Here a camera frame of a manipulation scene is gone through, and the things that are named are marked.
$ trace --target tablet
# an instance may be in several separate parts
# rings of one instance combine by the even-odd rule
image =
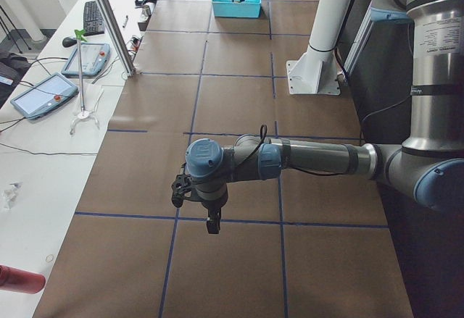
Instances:
[[[82,76],[91,78],[100,73],[109,57],[109,44],[106,43],[81,43],[82,51]],[[61,74],[69,78],[79,76],[78,47],[72,51],[69,59],[63,67]]]
[[[60,108],[78,93],[78,87],[59,73],[50,75],[10,103],[29,120],[38,119]]]

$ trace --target robotic arm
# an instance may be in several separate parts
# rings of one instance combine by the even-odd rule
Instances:
[[[172,184],[172,203],[180,208],[184,199],[200,202],[208,211],[208,233],[219,233],[221,209],[228,200],[227,183],[277,178],[284,169],[362,175],[391,185],[432,209],[464,210],[464,187],[459,181],[464,177],[464,159],[413,156],[402,152],[400,145],[353,146],[263,135],[243,135],[225,147],[207,138],[193,142]]]
[[[224,148],[201,139],[187,149],[172,185],[176,207],[200,202],[208,232],[219,233],[227,183],[296,169],[363,175],[428,208],[464,213],[464,0],[373,0],[372,7],[415,22],[410,137],[402,145],[351,146],[267,138],[262,128],[260,137]]]

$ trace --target aluminum pole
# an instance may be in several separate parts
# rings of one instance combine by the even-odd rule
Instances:
[[[107,31],[111,38],[111,42],[113,42],[117,55],[123,63],[125,72],[128,76],[133,75],[136,71],[136,68],[133,66],[131,57],[129,56],[128,50],[125,46],[123,35],[119,30],[115,15],[111,10],[109,0],[95,0],[95,2],[104,19]]]
[[[362,20],[360,29],[357,32],[355,41],[349,50],[347,60],[345,61],[345,70],[348,72],[348,75],[351,75],[353,70],[355,70],[357,60],[359,59],[366,43],[369,40],[373,26],[374,22],[370,19],[370,7],[368,7],[368,10],[365,12],[364,19]]]

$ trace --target table surface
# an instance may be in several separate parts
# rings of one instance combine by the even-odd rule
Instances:
[[[86,1],[91,0],[78,0],[38,58],[70,55],[73,48],[64,48],[61,42],[64,37],[73,35],[74,29],[81,27]],[[137,26],[140,11],[133,8],[133,0],[109,1],[120,27],[128,16],[127,25],[121,28],[124,40],[129,41],[132,35],[140,36]],[[107,34],[89,36],[87,40],[109,43],[112,47]],[[112,48],[104,68],[116,57]],[[42,64],[53,73],[59,72],[64,62],[47,59]],[[47,76],[47,71],[35,63],[23,80],[37,83]],[[120,61],[116,61],[111,73],[95,84],[104,91],[95,113],[100,122],[99,129],[92,121],[80,122],[75,134],[69,134],[75,117],[76,97],[41,120],[23,120],[1,133],[0,143],[33,152],[98,153],[125,79],[124,68]],[[10,99],[26,90],[25,86],[18,85]],[[9,101],[0,109],[0,122],[19,118],[20,113]],[[4,198],[0,200],[0,264],[38,272],[48,279],[96,156],[32,155],[2,146],[0,157],[3,167],[0,170],[1,192],[10,189],[12,183],[22,184],[10,209],[4,207]],[[41,295],[42,291],[35,295],[0,291],[2,316],[31,317]]]

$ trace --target label sticker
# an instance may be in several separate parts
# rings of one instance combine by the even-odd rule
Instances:
[[[2,77],[2,76],[0,75],[0,83],[7,84],[7,85],[11,85],[11,84],[13,84],[13,80],[8,79],[8,78],[6,78],[6,77]]]
[[[464,53],[463,28],[462,17],[417,26],[414,32],[414,58]]]

